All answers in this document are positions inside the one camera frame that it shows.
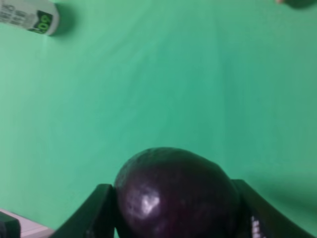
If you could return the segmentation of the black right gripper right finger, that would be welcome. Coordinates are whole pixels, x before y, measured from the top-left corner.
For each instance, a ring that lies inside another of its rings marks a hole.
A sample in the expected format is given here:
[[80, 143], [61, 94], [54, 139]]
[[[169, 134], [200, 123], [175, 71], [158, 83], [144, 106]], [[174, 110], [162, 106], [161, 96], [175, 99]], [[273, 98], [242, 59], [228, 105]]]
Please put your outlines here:
[[313, 235], [296, 225], [275, 209], [244, 180], [233, 183], [251, 212], [254, 238], [312, 238]]

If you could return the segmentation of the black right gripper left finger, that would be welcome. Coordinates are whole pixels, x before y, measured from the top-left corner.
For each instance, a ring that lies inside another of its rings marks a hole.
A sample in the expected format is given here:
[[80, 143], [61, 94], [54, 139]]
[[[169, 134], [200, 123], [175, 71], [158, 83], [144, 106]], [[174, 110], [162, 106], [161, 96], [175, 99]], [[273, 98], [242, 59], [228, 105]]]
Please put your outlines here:
[[113, 187], [99, 184], [52, 238], [114, 237]]

